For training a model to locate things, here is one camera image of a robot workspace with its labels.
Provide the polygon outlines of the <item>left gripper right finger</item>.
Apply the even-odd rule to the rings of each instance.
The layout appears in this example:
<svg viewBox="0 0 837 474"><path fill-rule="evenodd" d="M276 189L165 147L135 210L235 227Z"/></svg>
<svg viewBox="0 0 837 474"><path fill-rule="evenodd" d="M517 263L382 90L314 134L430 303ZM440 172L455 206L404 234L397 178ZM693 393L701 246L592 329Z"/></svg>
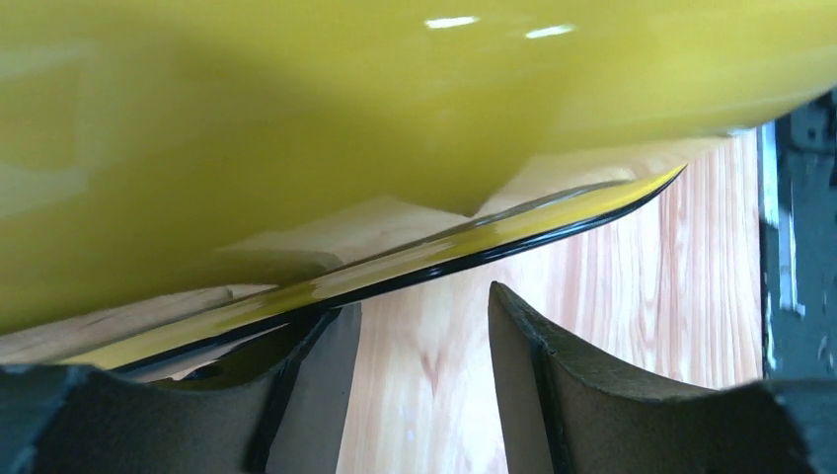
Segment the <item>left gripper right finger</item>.
<svg viewBox="0 0 837 474"><path fill-rule="evenodd" d="M489 333L512 473L832 473L836 383L713 390L632 365L494 282Z"/></svg>

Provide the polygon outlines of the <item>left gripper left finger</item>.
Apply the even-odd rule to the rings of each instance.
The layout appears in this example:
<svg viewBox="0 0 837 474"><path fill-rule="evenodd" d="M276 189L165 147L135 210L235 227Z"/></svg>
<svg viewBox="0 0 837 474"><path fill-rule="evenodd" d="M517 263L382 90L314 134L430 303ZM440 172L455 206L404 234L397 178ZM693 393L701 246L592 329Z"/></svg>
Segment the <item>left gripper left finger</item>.
<svg viewBox="0 0 837 474"><path fill-rule="evenodd" d="M5 473L332 473L342 328L309 316L181 380L91 365L1 369Z"/></svg>

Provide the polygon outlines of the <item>yellow Pikachu suitcase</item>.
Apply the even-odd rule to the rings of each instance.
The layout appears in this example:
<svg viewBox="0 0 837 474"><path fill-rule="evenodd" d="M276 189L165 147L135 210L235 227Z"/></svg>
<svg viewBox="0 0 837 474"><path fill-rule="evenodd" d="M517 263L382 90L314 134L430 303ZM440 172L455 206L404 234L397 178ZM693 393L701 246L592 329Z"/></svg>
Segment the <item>yellow Pikachu suitcase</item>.
<svg viewBox="0 0 837 474"><path fill-rule="evenodd" d="M832 1L5 1L1 359L128 367L633 212Z"/></svg>

